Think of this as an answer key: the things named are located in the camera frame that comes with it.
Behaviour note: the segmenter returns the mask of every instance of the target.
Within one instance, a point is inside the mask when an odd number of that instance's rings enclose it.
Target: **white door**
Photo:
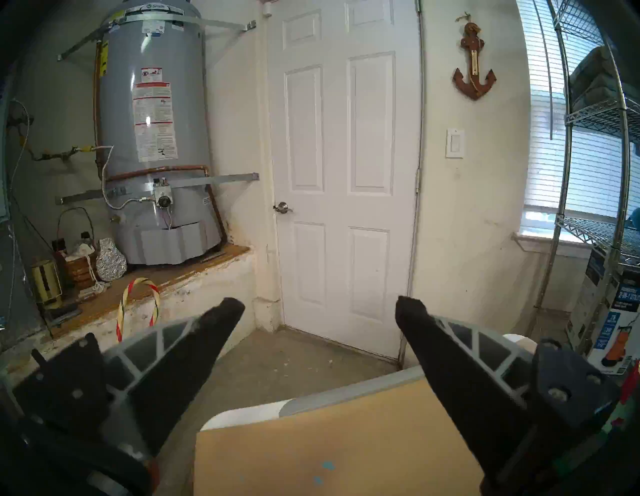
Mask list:
[[[285,324],[397,357],[420,129],[414,0],[279,0],[269,112]]]

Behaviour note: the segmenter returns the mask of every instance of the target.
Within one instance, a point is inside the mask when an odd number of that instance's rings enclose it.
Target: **light switch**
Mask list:
[[[465,130],[447,129],[447,152],[448,159],[461,159],[465,156]]]

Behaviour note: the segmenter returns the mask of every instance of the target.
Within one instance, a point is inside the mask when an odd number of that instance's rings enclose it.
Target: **door handle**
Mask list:
[[[278,214],[287,214],[289,212],[293,212],[293,209],[289,208],[289,206],[287,205],[287,202],[280,202],[278,205],[274,205],[273,209]]]

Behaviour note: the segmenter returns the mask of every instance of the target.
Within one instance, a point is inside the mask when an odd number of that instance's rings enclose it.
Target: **gray water heater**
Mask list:
[[[128,22],[137,16],[137,20]],[[129,264],[179,264],[220,242],[204,180],[211,163],[202,26],[184,0],[127,0],[109,13],[100,55],[100,145],[113,146],[105,191]],[[102,150],[103,160],[109,149]]]

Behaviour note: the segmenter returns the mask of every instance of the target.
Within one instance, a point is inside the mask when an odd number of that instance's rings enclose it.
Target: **anchor decoration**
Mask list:
[[[465,25],[465,37],[460,40],[460,46],[469,50],[469,83],[464,82],[460,69],[457,68],[453,81],[458,89],[472,100],[477,100],[487,93],[496,82],[495,74],[492,70],[486,75],[486,84],[480,84],[478,54],[484,47],[484,40],[478,38],[480,28],[475,22],[468,22]]]

